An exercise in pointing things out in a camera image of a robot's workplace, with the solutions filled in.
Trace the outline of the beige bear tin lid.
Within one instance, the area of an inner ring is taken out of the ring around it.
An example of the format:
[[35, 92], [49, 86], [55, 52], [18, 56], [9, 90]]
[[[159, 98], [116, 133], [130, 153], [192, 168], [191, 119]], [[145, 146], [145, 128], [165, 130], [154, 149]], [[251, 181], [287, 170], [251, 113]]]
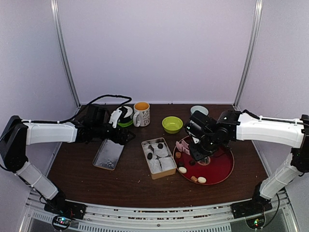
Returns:
[[104, 140], [93, 159], [93, 166], [114, 171], [123, 149], [124, 145], [114, 143], [108, 139]]

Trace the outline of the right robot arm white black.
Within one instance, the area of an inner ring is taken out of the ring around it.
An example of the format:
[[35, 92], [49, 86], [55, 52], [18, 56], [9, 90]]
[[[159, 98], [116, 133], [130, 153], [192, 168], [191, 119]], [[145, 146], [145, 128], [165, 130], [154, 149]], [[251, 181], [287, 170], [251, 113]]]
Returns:
[[213, 155], [231, 141], [263, 141], [291, 147], [285, 162], [275, 173], [256, 186], [248, 210], [258, 213], [278, 191], [298, 175], [309, 171], [309, 117], [280, 119], [257, 116], [248, 110], [228, 110], [218, 119], [195, 111], [185, 125], [192, 138], [190, 155], [200, 161]]

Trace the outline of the beige metal tin box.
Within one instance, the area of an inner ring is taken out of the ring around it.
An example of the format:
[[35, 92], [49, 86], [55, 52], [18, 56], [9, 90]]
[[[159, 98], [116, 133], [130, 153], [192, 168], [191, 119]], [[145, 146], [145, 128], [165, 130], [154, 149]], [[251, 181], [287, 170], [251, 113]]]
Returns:
[[[142, 145], [143, 143], [146, 143], [146, 142], [165, 142], [165, 143], [166, 143], [166, 140], [165, 140], [163, 137], [161, 137], [161, 138], [156, 138], [156, 139], [151, 139], [151, 140], [143, 141], [143, 142], [141, 143], [141, 145]], [[176, 173], [176, 167], [177, 167], [177, 165], [176, 165], [176, 162], [175, 162], [174, 158], [173, 158], [173, 161], [174, 161], [174, 164], [175, 164], [175, 168], [174, 168], [174, 169], [169, 170], [169, 171], [164, 171], [164, 172], [161, 172], [161, 173], [158, 173], [158, 174], [151, 174], [151, 173], [150, 173], [151, 178], [152, 178], [153, 180], [156, 180], [156, 179], [159, 179], [159, 178], [162, 178], [162, 177], [165, 177], [165, 176], [169, 176], [169, 175], [175, 174], [175, 173]]]

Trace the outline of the pink cat paw tongs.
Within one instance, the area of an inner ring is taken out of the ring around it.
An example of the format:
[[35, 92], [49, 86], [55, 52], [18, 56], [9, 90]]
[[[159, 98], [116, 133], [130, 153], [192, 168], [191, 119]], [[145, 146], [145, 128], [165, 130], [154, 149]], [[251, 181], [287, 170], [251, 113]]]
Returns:
[[190, 155], [189, 144], [185, 140], [177, 141], [176, 148], [187, 155]]

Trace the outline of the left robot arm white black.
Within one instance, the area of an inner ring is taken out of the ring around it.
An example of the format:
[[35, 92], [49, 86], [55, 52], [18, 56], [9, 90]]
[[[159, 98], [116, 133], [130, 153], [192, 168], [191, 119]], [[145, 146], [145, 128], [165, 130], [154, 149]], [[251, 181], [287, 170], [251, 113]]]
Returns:
[[89, 124], [80, 121], [36, 122], [12, 116], [0, 136], [0, 156], [4, 170], [14, 173], [39, 192], [60, 215], [66, 214], [69, 203], [60, 197], [60, 189], [27, 157], [27, 148], [46, 144], [89, 143], [95, 139], [126, 145], [135, 134], [114, 123]]

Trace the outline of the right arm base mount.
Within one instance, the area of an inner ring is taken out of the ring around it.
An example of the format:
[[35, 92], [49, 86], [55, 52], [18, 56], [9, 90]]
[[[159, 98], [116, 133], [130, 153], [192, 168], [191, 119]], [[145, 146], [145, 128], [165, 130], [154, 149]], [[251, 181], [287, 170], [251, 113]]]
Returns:
[[244, 218], [246, 225], [253, 230], [262, 229], [266, 225], [265, 212], [272, 210], [272, 208], [271, 203], [262, 205], [251, 200], [231, 205], [234, 219]]

